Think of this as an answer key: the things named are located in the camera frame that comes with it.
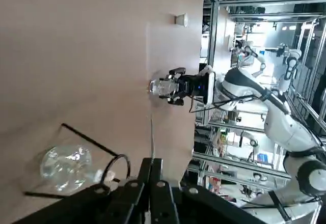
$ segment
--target metal frame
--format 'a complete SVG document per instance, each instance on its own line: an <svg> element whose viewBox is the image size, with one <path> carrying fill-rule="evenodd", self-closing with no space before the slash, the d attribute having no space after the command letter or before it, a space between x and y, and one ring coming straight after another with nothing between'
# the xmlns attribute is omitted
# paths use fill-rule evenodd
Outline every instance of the metal frame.
<svg viewBox="0 0 326 224"><path fill-rule="evenodd" d="M220 6L259 6L259 5L277 5L277 4L315 4L325 3L326 0L232 0L220 1Z"/></svg>
<svg viewBox="0 0 326 224"><path fill-rule="evenodd" d="M203 177L205 177L205 176L217 177L217 178L222 179L222 180L235 182L235 183L239 183L239 184L244 184L244 185L250 185L250 186L258 187L258 188L261 188L261 189L264 189L264 190L273 190L272 187L268 187L266 185L258 184L258 183L247 181L247 180L242 180L242 179L235 178L235 177L229 177L229 176L223 175L221 173L214 173L214 172L209 172L209 171L201 171L195 165L189 165L187 170L190 171L190 172L198 173L198 175L202 174Z"/></svg>
<svg viewBox="0 0 326 224"><path fill-rule="evenodd" d="M290 89L294 92L294 96L298 99L299 103L308 111L309 114L315 119L315 121L320 125L320 127L326 131L326 123L317 112L302 98L302 96L293 88Z"/></svg>
<svg viewBox="0 0 326 224"><path fill-rule="evenodd" d="M209 42L208 42L208 52L207 52L207 64L211 66L213 66L214 56L215 56L219 9L220 9L220 2L219 0L215 0L212 3L211 12L210 12L211 20L210 20Z"/></svg>
<svg viewBox="0 0 326 224"><path fill-rule="evenodd" d="M308 91L307 99L308 99L308 102L311 102L311 95L312 95L313 85L314 85L314 82L315 82L318 66L319 66L320 61L321 61L321 55L322 55L322 51L323 51L324 46L325 46L325 40L326 40L326 21L325 21L324 27L322 29L322 35L321 35L321 38L320 38L320 41L319 41L316 61L315 61L315 64L314 64L314 66L312 68L310 78L309 78L309 81L308 81L308 86L307 86L307 91Z"/></svg>
<svg viewBox="0 0 326 224"><path fill-rule="evenodd" d="M208 125L209 126L215 126L215 127L224 127L224 128L240 129L240 130L245 130L245 131L253 131L253 132L259 132L259 133L265 133L264 129L255 128L255 127L248 127L248 126L238 126L238 125L225 124L223 122L210 121L208 123Z"/></svg>
<svg viewBox="0 0 326 224"><path fill-rule="evenodd" d="M315 30L315 26L316 26L316 21L317 21L317 19L315 19L314 21L312 21L311 28L310 28L309 34L307 36L307 42L306 42L306 46L305 46L305 51L304 51L303 56L302 56L301 71L300 71L299 76L298 76L298 80L299 81L300 81L300 79L302 77L303 68L306 65L306 61L307 61L307 57L308 57L308 53L309 53L311 39L312 39L314 30Z"/></svg>
<svg viewBox="0 0 326 224"><path fill-rule="evenodd" d="M230 165L233 167L237 167L237 168L241 168L241 169L245 169L245 170L249 170L249 171L254 171L254 172L258 172L258 173L263 173L263 174L270 175L270 176L277 177L277 178L291 179L291 176L285 172L276 171L276 170L268 169L268 168L263 168L263 167L257 166L255 164L250 164L247 162L239 162L239 161L234 161L231 159L224 159L224 158L205 155L205 154L197 153L197 152L193 153L193 159L207 160L208 162Z"/></svg>
<svg viewBox="0 0 326 224"><path fill-rule="evenodd" d="M236 23L302 23L304 20L237 20Z"/></svg>
<svg viewBox="0 0 326 224"><path fill-rule="evenodd" d="M305 26L306 26L306 22L304 22L301 26L301 32L300 32L300 36L299 36L299 40L298 40L298 43L297 43L297 49L301 49L301 45L302 45L302 40L304 38L304 35L305 35Z"/></svg>
<svg viewBox="0 0 326 224"><path fill-rule="evenodd" d="M229 14L233 18L262 18L262 17L321 17L323 13L266 13L266 14Z"/></svg>

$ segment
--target aluminum rail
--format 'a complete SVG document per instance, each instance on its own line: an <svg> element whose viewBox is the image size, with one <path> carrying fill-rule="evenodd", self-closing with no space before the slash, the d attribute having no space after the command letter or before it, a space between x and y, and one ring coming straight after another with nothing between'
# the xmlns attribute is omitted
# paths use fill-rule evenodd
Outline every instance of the aluminum rail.
<svg viewBox="0 0 326 224"><path fill-rule="evenodd" d="M317 71L318 71L318 67L321 61L321 55L325 46L325 40L326 40L326 21L324 23L324 27L322 29L322 35L321 38L319 40L319 45L318 45L318 51L317 51L317 56L316 56L316 61L315 64L313 65L309 80L308 80L308 86L307 86L307 91L308 91L308 95L307 95L307 100L308 102L311 102L312 98L312 90L313 90L313 85L315 82L315 78L317 75Z"/></svg>
<svg viewBox="0 0 326 224"><path fill-rule="evenodd" d="M304 35L305 35L305 26L306 26L306 22L304 22L303 24L302 24L302 26L301 26L301 32L300 32L300 36L299 36L299 40L298 40L298 42L297 42L297 49L301 49L301 45L302 45L302 40L303 40L303 38L304 38Z"/></svg>
<svg viewBox="0 0 326 224"><path fill-rule="evenodd" d="M207 64L213 66L216 47L216 34L218 29L218 17L220 10L220 3L218 0L212 3L210 10L210 29L209 29L209 42L207 52Z"/></svg>
<svg viewBox="0 0 326 224"><path fill-rule="evenodd" d="M220 6L259 6L259 5L279 5L279 4L316 4L325 3L326 0L232 0L220 1Z"/></svg>
<svg viewBox="0 0 326 224"><path fill-rule="evenodd" d="M250 163L246 163L246 162L239 162L239 161L234 161L234 160L230 160L230 159L224 159L224 158L219 158L219 157L215 157L215 156L205 155L202 153L194 152L193 159L207 160L209 162L230 165L233 167L237 167L237 168L241 168L241 169L245 169L245 170L249 170L249 171L254 171L254 172L258 172L258 173L263 173L266 175L270 175L270 176L274 176L274 177L278 177L278 178L282 178L282 179L291 179L291 177L285 172L276 171L276 170L272 170L272 169L268 169L268 168L263 168L263 167L255 165L255 164L250 164Z"/></svg>
<svg viewBox="0 0 326 224"><path fill-rule="evenodd" d="M266 115L267 111L245 111L245 110L240 110L240 109L234 109L234 112L238 112L238 113L248 113L248 114L252 114L252 115Z"/></svg>
<svg viewBox="0 0 326 224"><path fill-rule="evenodd" d="M189 165L187 170L190 172L195 172L195 173L199 174L199 169L197 166ZM239 183L239 184L243 184L243 185L250 185L250 186L258 187L258 188L264 189L264 190L273 190L274 189L272 187L268 187L268 186L258 184L255 182L246 181L246 180L242 180L242 179L235 178L235 177L229 177L229 176L223 175L221 173L214 173L214 172L208 172L208 171L202 171L202 173L203 173L203 176L217 177L217 178L225 180L225 181L235 182L235 183Z"/></svg>
<svg viewBox="0 0 326 224"><path fill-rule="evenodd" d="M248 126L237 126L237 125L225 124L225 123L222 123L222 122L209 121L208 125L209 126L215 126L215 127L225 127L225 128L232 128L232 129L240 129L240 130L245 130L245 131L253 131L253 132L259 132L259 133L265 133L264 129L248 127Z"/></svg>
<svg viewBox="0 0 326 224"><path fill-rule="evenodd" d="M234 18L260 18L260 17L319 17L323 13L267 13L267 14L229 14Z"/></svg>
<svg viewBox="0 0 326 224"><path fill-rule="evenodd" d="M237 23L262 23L262 22L271 22L271 23L303 23L305 20L237 20Z"/></svg>

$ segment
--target black wire frame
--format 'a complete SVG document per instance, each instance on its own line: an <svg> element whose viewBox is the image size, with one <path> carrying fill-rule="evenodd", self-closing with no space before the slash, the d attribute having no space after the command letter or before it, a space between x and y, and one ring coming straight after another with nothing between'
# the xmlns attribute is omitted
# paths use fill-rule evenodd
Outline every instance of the black wire frame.
<svg viewBox="0 0 326 224"><path fill-rule="evenodd" d="M83 134L82 132L78 131L77 129L75 129L74 127L72 127L72 126L70 126L70 125L68 125L66 123L62 123L60 126L67 129L67 130L69 130L69 131L71 131L71 132L73 132L77 136L83 138L87 142L95 145L96 147L98 147L99 149L101 149L101 150L105 151L106 153L112 155L113 157L117 157L119 155L116 152L112 151L111 149L108 149L104 145L102 145L99 142L93 140L92 138L88 137L87 135ZM113 181L118 182L118 183L120 182L120 180L117 179L117 178L114 178ZM40 198L47 198L47 199L64 199L64 198L68 197L68 196L65 196L65 195L43 193L43 192L32 192L32 191L24 191L23 194L25 196L40 197Z"/></svg>

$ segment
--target metal pole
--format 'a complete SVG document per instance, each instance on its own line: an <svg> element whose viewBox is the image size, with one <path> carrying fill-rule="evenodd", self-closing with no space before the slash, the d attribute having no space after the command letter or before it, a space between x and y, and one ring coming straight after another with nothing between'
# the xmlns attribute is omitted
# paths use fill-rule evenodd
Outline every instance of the metal pole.
<svg viewBox="0 0 326 224"><path fill-rule="evenodd" d="M193 159L207 160L209 162L226 164L226 165L230 165L233 167L237 167L237 168L241 168L241 169L245 169L245 170L249 170L249 171L254 171L254 172L258 172L258 173L263 173L263 174L271 175L271 176L278 177L278 178L291 179L291 177L285 172L280 172L280 171L276 171L276 170L272 170L272 169L268 169L268 168L263 168L263 167L255 165L255 164L250 164L250 163L246 163L246 162L239 162L239 161L234 161L234 160L230 160L230 159L224 159L224 158L219 158L219 157L215 157L215 156L205 155L202 153L194 152Z"/></svg>
<svg viewBox="0 0 326 224"><path fill-rule="evenodd" d="M302 24L302 26L301 26L301 32L300 32L300 36L299 36L299 40L298 40L298 42L297 42L297 49L301 49L301 45L302 45L302 40L303 40L303 38L304 38L304 34L305 34L305 26L306 26L306 22L304 22L303 24Z"/></svg>
<svg viewBox="0 0 326 224"><path fill-rule="evenodd" d="M237 23L302 23L304 20L237 20Z"/></svg>
<svg viewBox="0 0 326 224"><path fill-rule="evenodd" d="M207 53L207 64L213 66L216 46L216 32L218 26L218 15L219 15L220 3L216 0L212 3L211 14L210 14L210 30L209 30L209 42L208 42L208 53Z"/></svg>
<svg viewBox="0 0 326 224"><path fill-rule="evenodd" d="M216 127L240 129L240 130L244 130L244 131L253 131L253 132L265 133L264 129L248 127L248 126L237 126L237 125L225 124L225 123L222 123L222 122L209 121L208 125L209 126L216 126Z"/></svg>
<svg viewBox="0 0 326 224"><path fill-rule="evenodd" d="M253 115L266 115L267 114L267 111L259 112L259 111L245 111L245 110L238 110L238 109L235 109L234 112L248 113L248 114L253 114Z"/></svg>
<svg viewBox="0 0 326 224"><path fill-rule="evenodd" d="M276 152L277 152L277 149L279 148L279 145L278 144L275 144L274 145L274 152L273 152L273 158L271 159L271 166L272 166L272 169L274 169L274 161L275 161L275 155L276 155Z"/></svg>
<svg viewBox="0 0 326 224"><path fill-rule="evenodd" d="M316 224L317 223L321 207L322 207L322 203L319 203L317 209L314 211L314 213L312 215L312 218L310 220L310 224Z"/></svg>
<svg viewBox="0 0 326 224"><path fill-rule="evenodd" d="M324 100L319 112L319 119L324 121L326 115L326 101Z"/></svg>
<svg viewBox="0 0 326 224"><path fill-rule="evenodd" d="M191 165L188 166L187 170L191 171L191 172L195 172L195 173L199 172L197 167L191 166ZM235 182L235 183L239 183L239 184L243 184L243 185L250 185L250 186L258 187L258 188L265 189L265 190L273 190L273 188L262 185L262 184L250 182L247 180L242 180L239 178L229 177L226 175L222 175L221 173L203 171L203 175L208 176L208 177L217 177L217 178L225 180L225 181Z"/></svg>
<svg viewBox="0 0 326 224"><path fill-rule="evenodd" d="M261 17L320 17L323 13L269 13L269 14L229 14L234 18L261 18Z"/></svg>
<svg viewBox="0 0 326 224"><path fill-rule="evenodd" d="M232 0L220 1L220 6L259 6L259 5L284 5L284 4L314 4L325 3L326 0Z"/></svg>
<svg viewBox="0 0 326 224"><path fill-rule="evenodd" d="M310 75L309 81L308 81L308 86L307 86L307 91L308 91L307 99L308 99L308 102L310 102L310 100L311 100L313 85L314 85L316 74L317 74L317 71L318 71L318 66L319 66L319 63L321 61L321 55L322 55L322 52L323 52L323 49L324 49L324 46L325 46L325 40L326 40L326 21L324 23L324 27L322 29L322 35L321 35L321 38L320 38L320 41L319 41L319 46L318 46L318 51L317 51L317 56L316 56L316 62L314 64L313 68L312 68L311 75Z"/></svg>
<svg viewBox="0 0 326 224"><path fill-rule="evenodd" d="M302 63L301 63L301 71L298 77L298 81L300 81L301 76L302 76L302 71L306 65L306 61L307 61L307 57L308 57L308 52L309 52L309 47L310 47L310 42L312 39L312 34L314 33L314 29L315 29L315 21L312 22L311 24L311 28L307 37L307 42L306 42L306 46L305 46L305 51L304 51L304 55L302 56Z"/></svg>
<svg viewBox="0 0 326 224"><path fill-rule="evenodd" d="M283 155L283 153L284 153L284 149L282 147L280 147L280 154L279 154L279 157L277 159L276 167L275 167L276 170L279 170L279 166L280 166L280 162L281 162L281 156Z"/></svg>

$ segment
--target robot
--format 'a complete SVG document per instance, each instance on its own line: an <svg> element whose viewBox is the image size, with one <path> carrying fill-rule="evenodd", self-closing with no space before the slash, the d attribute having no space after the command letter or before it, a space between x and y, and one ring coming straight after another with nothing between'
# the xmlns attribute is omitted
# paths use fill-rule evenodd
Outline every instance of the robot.
<svg viewBox="0 0 326 224"><path fill-rule="evenodd" d="M235 52L237 54L244 53L246 57L240 62L239 66L245 66L246 61L253 56L256 58L261 64L260 64L260 70L253 73L253 77L258 77L261 75L266 68L266 61L263 55L258 55L252 50L253 42L252 41L236 41L236 50Z"/></svg>
<svg viewBox="0 0 326 224"><path fill-rule="evenodd" d="M289 50L287 69L279 84L280 94L288 90L300 55L299 50ZM316 199L326 193L326 153L318 137L291 115L286 103L258 83L246 70L229 70L223 81L216 80L214 88L211 80L213 73L212 67L206 66L197 75L202 77L202 80L198 79L201 84L206 84L203 90L196 82L192 83L196 80L193 76L182 74L180 88L193 87L193 90L186 89L183 93L177 91L175 94L182 94L183 97L203 94L206 98L204 103L216 104L224 101L225 104L219 106L219 109L227 111L233 110L239 98L244 95L256 96L268 108L264 123L267 137L287 151L283 166L292 179L285 187L261 194L243 208L266 223L287 223L314 211L318 205ZM212 89L214 91L210 99L207 99Z"/></svg>

